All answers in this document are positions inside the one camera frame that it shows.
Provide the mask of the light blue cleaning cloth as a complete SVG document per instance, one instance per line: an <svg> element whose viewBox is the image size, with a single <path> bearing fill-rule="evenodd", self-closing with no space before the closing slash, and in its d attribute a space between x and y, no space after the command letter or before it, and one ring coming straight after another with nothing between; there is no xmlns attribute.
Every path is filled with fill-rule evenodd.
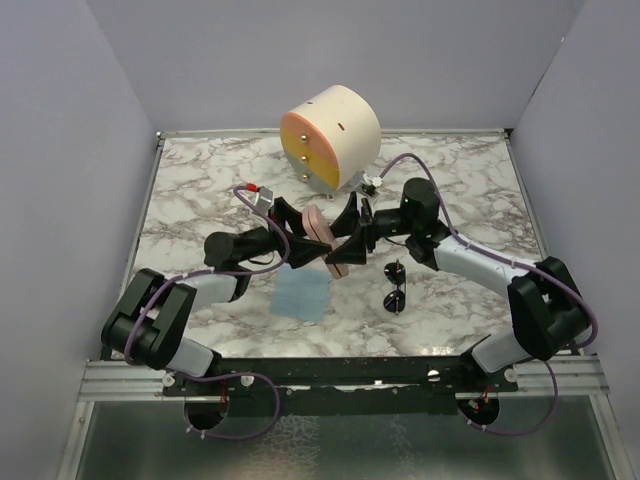
<svg viewBox="0 0 640 480"><path fill-rule="evenodd" d="M326 270L292 269L284 265L276 276L269 312L305 322L321 322L327 308L330 280Z"/></svg>

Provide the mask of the round cream drawer cabinet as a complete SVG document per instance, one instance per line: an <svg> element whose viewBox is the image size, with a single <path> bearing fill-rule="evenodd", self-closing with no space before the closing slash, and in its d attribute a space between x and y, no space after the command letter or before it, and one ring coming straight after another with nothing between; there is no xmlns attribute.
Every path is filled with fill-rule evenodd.
<svg viewBox="0 0 640 480"><path fill-rule="evenodd" d="M343 85L332 85L286 112L279 132L296 176L324 195L356 180L377 159L382 143L372 107Z"/></svg>

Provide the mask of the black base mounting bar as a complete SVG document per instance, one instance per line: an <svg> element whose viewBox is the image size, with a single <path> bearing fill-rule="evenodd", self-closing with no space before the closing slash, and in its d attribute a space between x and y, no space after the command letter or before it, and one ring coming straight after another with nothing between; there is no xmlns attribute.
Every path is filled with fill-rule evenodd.
<svg viewBox="0 0 640 480"><path fill-rule="evenodd" d="M461 356L221 358L212 382L178 374L163 393L189 404L219 402L237 416L452 415L457 398L512 393L505 369L474 370Z"/></svg>

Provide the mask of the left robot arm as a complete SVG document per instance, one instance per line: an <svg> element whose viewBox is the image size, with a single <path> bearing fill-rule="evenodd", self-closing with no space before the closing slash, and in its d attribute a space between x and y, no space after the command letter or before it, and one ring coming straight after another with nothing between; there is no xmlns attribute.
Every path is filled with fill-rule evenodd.
<svg viewBox="0 0 640 480"><path fill-rule="evenodd" d="M335 241L315 208L298 212L278 198L260 215L266 226L240 234L210 234L202 270L171 279L149 268L139 270L102 328L102 345L131 364L185 374L199 394L214 392L221 380L221 355L184 337L190 314L243 296L251 278L260 273L242 267L243 262L277 253L280 262L264 268L264 273L285 264L299 268L328 255Z"/></svg>

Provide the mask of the pink glasses case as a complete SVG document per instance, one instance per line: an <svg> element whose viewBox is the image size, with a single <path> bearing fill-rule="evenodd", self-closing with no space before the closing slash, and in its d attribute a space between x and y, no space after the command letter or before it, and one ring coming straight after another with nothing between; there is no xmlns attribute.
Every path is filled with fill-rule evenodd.
<svg viewBox="0 0 640 480"><path fill-rule="evenodd" d="M338 246L338 241L332 233L329 224L316 205L310 205L302 211L302 226L311 240L315 240L330 246L333 250ZM326 261L327 254L322 256L325 265L334 279L341 279L349 275L346 264L331 264Z"/></svg>

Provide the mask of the black sunglasses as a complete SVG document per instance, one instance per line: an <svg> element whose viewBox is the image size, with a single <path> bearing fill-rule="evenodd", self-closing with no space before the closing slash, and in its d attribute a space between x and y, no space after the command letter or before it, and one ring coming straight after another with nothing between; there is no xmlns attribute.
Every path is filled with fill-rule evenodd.
<svg viewBox="0 0 640 480"><path fill-rule="evenodd" d="M396 259L394 262L385 265L384 274L387 280L393 285L393 290L384 297L383 307L388 312L399 315L404 311L406 306L405 266Z"/></svg>

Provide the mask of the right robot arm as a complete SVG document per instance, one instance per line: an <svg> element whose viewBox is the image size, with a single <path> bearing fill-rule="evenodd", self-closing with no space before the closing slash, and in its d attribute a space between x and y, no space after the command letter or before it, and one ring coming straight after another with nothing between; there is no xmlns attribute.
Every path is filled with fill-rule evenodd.
<svg viewBox="0 0 640 480"><path fill-rule="evenodd" d="M461 383L472 391L486 388L508 365L550 359L594 327L593 315L562 261L510 259L474 244L440 220L444 211L437 188L424 178L405 182L394 209L373 211L367 199L351 196L329 227L343 242L327 260L363 265L378 240L403 235L417 263L462 276L503 297L510 308L510 327L469 348L459 367Z"/></svg>

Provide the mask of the aluminium front rail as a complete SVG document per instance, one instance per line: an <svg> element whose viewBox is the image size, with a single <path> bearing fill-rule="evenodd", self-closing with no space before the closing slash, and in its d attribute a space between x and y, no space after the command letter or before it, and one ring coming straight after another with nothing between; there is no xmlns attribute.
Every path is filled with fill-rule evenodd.
<svg viewBox="0 0 640 480"><path fill-rule="evenodd" d="M322 380L294 378L287 373L278 380L274 373L266 376L286 395L309 393L325 388L338 393L386 392L397 394L402 389L424 386L439 395L471 399L486 394L490 398L607 395L608 382L600 361L595 356L564 355L547 362L531 361L508 367L480 387L456 386L451 367L427 369L426 381L417 380ZM80 402L151 401L189 399L193 402L219 400L210 383L189 385L175 374L130 366L123 361L95 361L86 365L78 400Z"/></svg>

